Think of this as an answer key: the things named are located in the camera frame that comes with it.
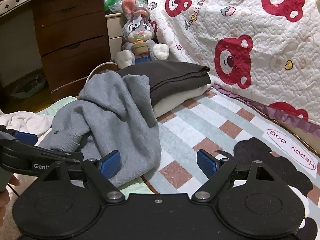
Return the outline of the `person's left hand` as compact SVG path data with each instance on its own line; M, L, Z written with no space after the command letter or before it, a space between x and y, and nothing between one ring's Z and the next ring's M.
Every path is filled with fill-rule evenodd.
M9 180L9 184L14 186L19 186L20 181L15 177L15 175L13 175ZM7 189L5 189L0 194L0 227L3 226L4 216L5 216L5 207L9 202L10 202L10 196Z

